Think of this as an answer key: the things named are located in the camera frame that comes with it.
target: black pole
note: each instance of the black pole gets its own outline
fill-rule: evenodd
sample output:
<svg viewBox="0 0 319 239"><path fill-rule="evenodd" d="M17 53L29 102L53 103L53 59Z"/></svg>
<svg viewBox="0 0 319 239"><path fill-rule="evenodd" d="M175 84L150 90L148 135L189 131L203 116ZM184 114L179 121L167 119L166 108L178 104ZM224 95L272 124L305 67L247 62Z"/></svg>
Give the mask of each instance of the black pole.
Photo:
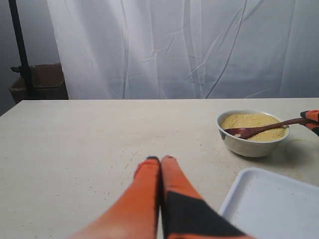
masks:
<svg viewBox="0 0 319 239"><path fill-rule="evenodd" d="M24 79L25 88L26 88L26 91L28 93L28 97L29 97L29 99L32 99L34 97L32 74L31 74L31 69L30 69L29 63L28 63L28 59L26 57L24 40L23 40L20 19L19 19L19 13L18 13L18 9L16 6L16 0L9 0L9 7L10 7L10 11L11 11L11 17L12 17L12 22L13 22L13 27L14 27L14 32L15 32L15 38L16 38L16 43L18 45L20 61L21 61L21 66L11 67L11 69L14 72L20 73L21 77Z"/></svg>

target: plastic tray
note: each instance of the plastic tray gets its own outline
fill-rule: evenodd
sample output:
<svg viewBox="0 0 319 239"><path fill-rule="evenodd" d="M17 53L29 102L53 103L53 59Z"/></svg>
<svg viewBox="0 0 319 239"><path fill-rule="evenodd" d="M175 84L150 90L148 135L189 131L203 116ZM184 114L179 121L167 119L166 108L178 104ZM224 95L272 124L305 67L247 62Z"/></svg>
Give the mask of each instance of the plastic tray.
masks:
<svg viewBox="0 0 319 239"><path fill-rule="evenodd" d="M263 169L241 171L219 213L258 239L319 238L319 188Z"/></svg>

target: white backdrop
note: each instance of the white backdrop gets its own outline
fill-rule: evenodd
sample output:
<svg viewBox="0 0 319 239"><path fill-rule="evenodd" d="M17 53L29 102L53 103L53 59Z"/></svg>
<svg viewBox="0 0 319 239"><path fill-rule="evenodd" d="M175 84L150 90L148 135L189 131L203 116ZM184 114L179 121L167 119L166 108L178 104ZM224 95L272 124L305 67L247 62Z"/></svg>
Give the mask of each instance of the white backdrop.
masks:
<svg viewBox="0 0 319 239"><path fill-rule="evenodd" d="M318 0L47 0L71 99L319 97Z"/></svg>

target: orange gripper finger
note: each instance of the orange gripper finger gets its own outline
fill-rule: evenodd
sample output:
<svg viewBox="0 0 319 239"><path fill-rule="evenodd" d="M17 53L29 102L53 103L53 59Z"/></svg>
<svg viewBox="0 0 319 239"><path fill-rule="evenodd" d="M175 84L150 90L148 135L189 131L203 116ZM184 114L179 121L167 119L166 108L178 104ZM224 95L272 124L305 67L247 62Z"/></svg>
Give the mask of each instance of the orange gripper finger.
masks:
<svg viewBox="0 0 319 239"><path fill-rule="evenodd" d="M165 239L252 239L232 226L202 199L174 157L161 161Z"/></svg>
<svg viewBox="0 0 319 239"><path fill-rule="evenodd" d="M124 194L100 218L70 239L155 239L159 215L160 162L139 164Z"/></svg>

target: grain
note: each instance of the grain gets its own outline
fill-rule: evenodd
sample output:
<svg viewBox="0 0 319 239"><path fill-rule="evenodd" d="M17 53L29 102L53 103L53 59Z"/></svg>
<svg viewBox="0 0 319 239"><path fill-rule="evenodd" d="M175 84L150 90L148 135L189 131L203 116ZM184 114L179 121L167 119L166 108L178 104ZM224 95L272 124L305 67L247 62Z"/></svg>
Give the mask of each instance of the grain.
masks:
<svg viewBox="0 0 319 239"><path fill-rule="evenodd" d="M279 121L269 115L265 114L251 114L251 115L231 115L225 119L221 124L223 129L228 128L250 128L250 127L260 127L266 126L273 123L278 123ZM250 137L248 140L251 141L273 141L284 137L286 129L273 128L264 132L261 132L257 135Z"/></svg>

